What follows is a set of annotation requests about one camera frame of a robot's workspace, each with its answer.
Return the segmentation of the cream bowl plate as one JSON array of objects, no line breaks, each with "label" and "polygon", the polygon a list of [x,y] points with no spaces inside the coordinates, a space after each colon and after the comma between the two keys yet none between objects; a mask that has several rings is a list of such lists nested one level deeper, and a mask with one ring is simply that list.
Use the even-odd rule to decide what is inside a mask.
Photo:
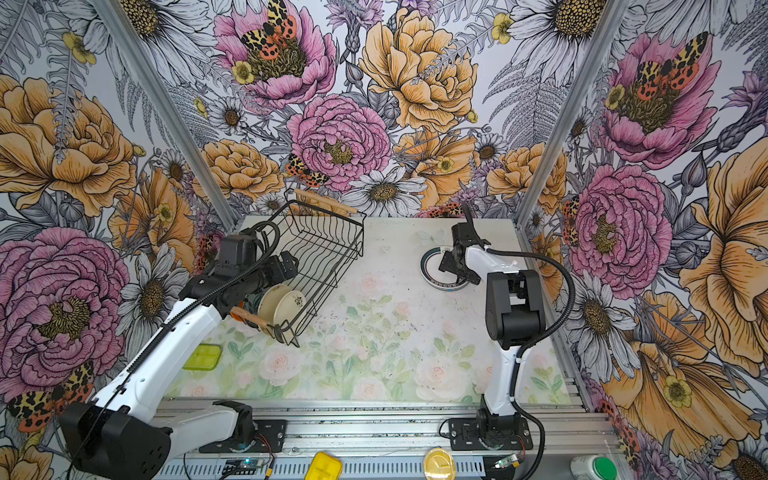
[{"label": "cream bowl plate", "polygon": [[278,303],[274,315],[273,324],[275,327],[288,328],[296,317],[303,312],[306,305],[306,298],[299,290],[288,291]]}]

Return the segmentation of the black wire dish rack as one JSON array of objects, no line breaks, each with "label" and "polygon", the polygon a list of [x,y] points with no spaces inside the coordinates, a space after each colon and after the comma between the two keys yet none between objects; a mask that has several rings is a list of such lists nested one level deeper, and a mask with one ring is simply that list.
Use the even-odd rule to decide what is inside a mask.
[{"label": "black wire dish rack", "polygon": [[365,218],[357,209],[333,198],[290,189],[286,203],[269,220],[280,231],[275,255],[287,251],[299,260],[297,276],[282,284],[304,294],[305,308],[290,327],[275,327],[273,322],[257,315],[267,289],[246,296],[246,300],[234,308],[233,318],[284,345],[298,347],[299,337],[340,286],[352,263],[363,256]]}]

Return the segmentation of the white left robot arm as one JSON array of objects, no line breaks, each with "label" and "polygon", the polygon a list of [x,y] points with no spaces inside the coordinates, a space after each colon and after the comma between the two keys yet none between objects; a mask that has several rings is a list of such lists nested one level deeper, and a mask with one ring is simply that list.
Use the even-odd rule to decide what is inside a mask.
[{"label": "white left robot arm", "polygon": [[209,444],[245,451],[261,441],[251,407],[219,400],[198,413],[152,423],[175,376],[208,334],[230,314],[258,329],[266,324],[242,309],[255,291],[293,279],[290,253],[251,264],[224,262],[192,278],[169,318],[109,384],[65,408],[60,426],[71,470],[108,479],[151,479],[167,461]]}]

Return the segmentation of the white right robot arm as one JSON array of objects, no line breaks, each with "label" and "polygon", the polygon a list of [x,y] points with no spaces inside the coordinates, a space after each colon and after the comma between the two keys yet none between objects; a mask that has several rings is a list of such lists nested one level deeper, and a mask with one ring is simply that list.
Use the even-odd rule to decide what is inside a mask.
[{"label": "white right robot arm", "polygon": [[439,266],[459,282],[485,285],[485,326],[493,342],[492,376],[482,394],[476,423],[479,441],[490,449],[509,444],[531,446],[517,390],[526,352],[546,330],[540,276],[522,262],[534,257],[530,252],[455,246],[443,253]]}]

